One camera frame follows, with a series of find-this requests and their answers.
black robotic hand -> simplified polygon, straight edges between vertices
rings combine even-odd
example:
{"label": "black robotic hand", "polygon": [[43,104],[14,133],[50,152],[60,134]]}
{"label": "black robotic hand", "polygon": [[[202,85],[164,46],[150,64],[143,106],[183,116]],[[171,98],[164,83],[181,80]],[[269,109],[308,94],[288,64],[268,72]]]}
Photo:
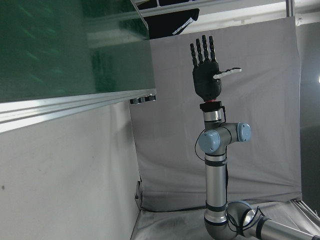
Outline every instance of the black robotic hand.
{"label": "black robotic hand", "polygon": [[205,102],[215,100],[221,93],[221,78],[233,73],[241,72],[241,68],[234,67],[226,71],[219,71],[219,64],[216,60],[214,39],[209,36],[210,57],[207,46],[206,35],[202,36],[203,54],[199,38],[196,39],[196,49],[198,52],[198,60],[196,58],[195,46],[190,44],[192,61],[193,61],[193,83],[195,93],[199,95]]}

light blue joint cap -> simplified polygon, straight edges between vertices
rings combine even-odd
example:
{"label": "light blue joint cap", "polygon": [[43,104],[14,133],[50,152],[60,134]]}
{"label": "light blue joint cap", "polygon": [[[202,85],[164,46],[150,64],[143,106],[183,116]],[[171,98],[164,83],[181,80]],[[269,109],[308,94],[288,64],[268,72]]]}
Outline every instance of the light blue joint cap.
{"label": "light blue joint cap", "polygon": [[251,128],[247,123],[238,122],[236,130],[239,142],[248,142],[251,139]]}
{"label": "light blue joint cap", "polygon": [[217,131],[209,130],[200,135],[198,143],[202,151],[212,154],[219,148],[220,136]]}

gray cloth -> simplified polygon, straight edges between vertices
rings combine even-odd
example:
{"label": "gray cloth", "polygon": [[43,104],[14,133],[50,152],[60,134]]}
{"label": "gray cloth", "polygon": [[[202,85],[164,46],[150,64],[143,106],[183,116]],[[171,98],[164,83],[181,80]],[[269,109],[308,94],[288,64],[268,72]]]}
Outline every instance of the gray cloth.
{"label": "gray cloth", "polygon": [[[303,202],[267,202],[253,204],[273,221],[288,227],[320,235],[320,219],[306,210]],[[237,236],[235,240],[256,240],[255,237]],[[204,210],[176,212],[141,211],[135,224],[131,240],[212,240],[207,233]]]}
{"label": "gray cloth", "polygon": [[[142,207],[171,211],[203,206],[205,165],[194,152],[204,129],[192,77],[190,43],[214,38],[227,122],[251,126],[250,142],[227,149],[228,200],[285,202],[301,198],[300,59],[294,18],[151,41],[157,100],[131,105]],[[198,149],[201,157],[204,154]]]}

robotic arm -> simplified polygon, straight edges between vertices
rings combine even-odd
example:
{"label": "robotic arm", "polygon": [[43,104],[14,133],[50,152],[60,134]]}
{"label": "robotic arm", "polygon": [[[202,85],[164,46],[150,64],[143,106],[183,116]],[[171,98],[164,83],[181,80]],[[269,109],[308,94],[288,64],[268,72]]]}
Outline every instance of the robotic arm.
{"label": "robotic arm", "polygon": [[205,227],[215,240],[232,240],[237,235],[256,237],[260,240],[320,240],[319,236],[293,229],[267,218],[260,210],[252,209],[245,201],[227,201],[227,146],[234,142],[247,142],[251,138],[250,126],[246,123],[226,123],[221,118],[220,101],[216,101],[222,90],[221,78],[241,72],[234,67],[226,71],[219,70],[216,60],[214,40],[209,37],[210,58],[206,36],[190,44],[193,62],[193,83],[197,95],[204,103],[203,111],[205,132],[198,139],[199,146],[205,152],[206,210]]}

green glass panel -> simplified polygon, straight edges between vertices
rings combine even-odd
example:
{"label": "green glass panel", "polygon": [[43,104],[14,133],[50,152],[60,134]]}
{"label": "green glass panel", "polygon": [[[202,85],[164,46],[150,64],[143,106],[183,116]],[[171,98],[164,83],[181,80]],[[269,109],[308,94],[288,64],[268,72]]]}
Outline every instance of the green glass panel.
{"label": "green glass panel", "polygon": [[130,0],[0,1],[0,103],[153,88]]}

